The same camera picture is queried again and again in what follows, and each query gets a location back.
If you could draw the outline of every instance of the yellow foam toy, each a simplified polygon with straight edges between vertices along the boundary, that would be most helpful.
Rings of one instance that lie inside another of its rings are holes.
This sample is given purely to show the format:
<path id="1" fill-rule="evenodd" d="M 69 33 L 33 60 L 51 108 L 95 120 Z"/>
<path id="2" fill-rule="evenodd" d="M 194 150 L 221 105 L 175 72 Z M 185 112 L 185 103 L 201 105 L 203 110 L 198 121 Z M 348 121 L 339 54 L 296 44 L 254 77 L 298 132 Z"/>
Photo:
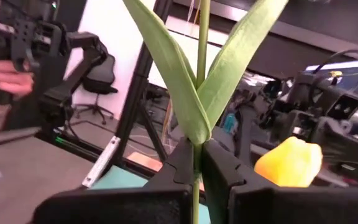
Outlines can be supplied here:
<path id="1" fill-rule="evenodd" d="M 322 161 L 319 145 L 290 137 L 262 156 L 254 170 L 281 187 L 308 187 L 320 171 Z"/>

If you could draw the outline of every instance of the black office chair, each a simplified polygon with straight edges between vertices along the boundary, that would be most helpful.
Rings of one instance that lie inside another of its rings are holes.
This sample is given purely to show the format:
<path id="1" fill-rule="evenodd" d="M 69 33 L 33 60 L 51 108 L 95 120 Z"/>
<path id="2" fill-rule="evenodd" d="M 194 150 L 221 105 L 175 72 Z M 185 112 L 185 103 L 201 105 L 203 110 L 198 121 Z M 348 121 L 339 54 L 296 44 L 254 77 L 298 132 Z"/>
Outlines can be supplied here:
<path id="1" fill-rule="evenodd" d="M 116 77 L 114 76 L 113 68 L 114 64 L 116 63 L 116 59 L 109 55 L 104 63 L 101 65 L 94 67 L 92 71 L 85 77 L 83 81 L 83 87 L 86 91 L 91 93 L 96 93 L 96 101 L 94 104 L 77 104 L 74 107 L 77 109 L 79 106 L 85 106 L 86 108 L 80 109 L 76 113 L 76 117 L 80 118 L 80 114 L 85 111 L 92 111 L 92 114 L 99 113 L 102 117 L 102 124 L 106 124 L 106 119 L 102 113 L 102 111 L 106 112 L 107 114 L 111 114 L 110 119 L 114 118 L 114 114 L 107 109 L 98 105 L 99 95 L 107 95 L 110 93 L 117 93 L 118 90 L 111 87 L 111 84 L 114 82 Z"/>

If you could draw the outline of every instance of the green leaf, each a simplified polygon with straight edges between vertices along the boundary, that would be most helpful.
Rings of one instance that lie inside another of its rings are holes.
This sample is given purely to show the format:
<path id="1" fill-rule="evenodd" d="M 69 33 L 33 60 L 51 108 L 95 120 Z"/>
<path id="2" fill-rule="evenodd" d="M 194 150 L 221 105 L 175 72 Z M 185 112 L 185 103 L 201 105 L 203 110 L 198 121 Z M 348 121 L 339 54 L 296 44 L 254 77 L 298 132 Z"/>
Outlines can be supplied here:
<path id="1" fill-rule="evenodd" d="M 197 94 L 209 126 L 218 121 L 252 56 L 278 19 L 288 0 L 258 0 L 233 27 Z"/>
<path id="2" fill-rule="evenodd" d="M 169 90 L 182 131 L 194 145 L 201 145 L 211 137 L 211 128 L 197 96 L 188 59 L 153 11 L 140 0 L 123 1 Z"/>

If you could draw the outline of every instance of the teal mat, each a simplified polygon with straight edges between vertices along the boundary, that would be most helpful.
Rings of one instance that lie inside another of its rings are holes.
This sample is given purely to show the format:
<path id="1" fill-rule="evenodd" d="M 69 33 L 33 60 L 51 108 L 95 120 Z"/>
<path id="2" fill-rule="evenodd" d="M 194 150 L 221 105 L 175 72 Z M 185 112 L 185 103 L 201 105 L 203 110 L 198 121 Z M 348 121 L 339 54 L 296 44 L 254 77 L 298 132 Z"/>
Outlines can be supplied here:
<path id="1" fill-rule="evenodd" d="M 99 180 L 92 187 L 92 189 L 96 190 L 143 187 L 146 183 L 146 179 L 114 166 L 101 180 Z M 198 223 L 210 224 L 208 208 L 202 204 L 200 204 L 199 207 Z"/>

